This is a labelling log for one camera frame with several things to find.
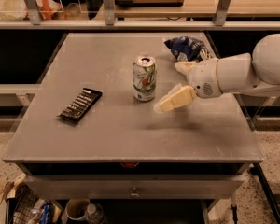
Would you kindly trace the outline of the white rounded gripper body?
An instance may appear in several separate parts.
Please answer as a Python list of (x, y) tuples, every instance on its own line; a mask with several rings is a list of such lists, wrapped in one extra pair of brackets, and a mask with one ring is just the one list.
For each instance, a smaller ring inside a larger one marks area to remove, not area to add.
[(200, 98), (214, 98), (222, 95), (217, 79), (218, 59), (194, 64), (188, 74), (188, 83)]

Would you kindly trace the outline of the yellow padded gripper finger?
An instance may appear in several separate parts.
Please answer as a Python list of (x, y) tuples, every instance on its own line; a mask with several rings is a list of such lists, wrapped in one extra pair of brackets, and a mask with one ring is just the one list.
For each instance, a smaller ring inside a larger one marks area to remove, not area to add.
[(179, 73), (181, 73), (182, 75), (187, 77), (189, 75), (189, 70), (191, 68), (193, 68), (196, 64), (197, 64), (197, 62), (195, 62), (195, 61), (192, 61), (192, 62), (176, 62), (175, 63), (175, 69)]
[(189, 85), (175, 85), (153, 106), (156, 113), (166, 113), (179, 107), (190, 105), (197, 97), (196, 91)]

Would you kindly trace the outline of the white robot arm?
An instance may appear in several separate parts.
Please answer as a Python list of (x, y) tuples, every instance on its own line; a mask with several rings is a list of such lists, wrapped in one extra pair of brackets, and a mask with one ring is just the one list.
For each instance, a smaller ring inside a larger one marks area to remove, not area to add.
[(262, 38), (252, 53), (212, 58), (200, 62), (177, 62), (187, 86), (175, 85), (156, 104), (165, 113), (191, 104), (195, 98), (215, 98), (224, 93), (280, 97), (280, 34)]

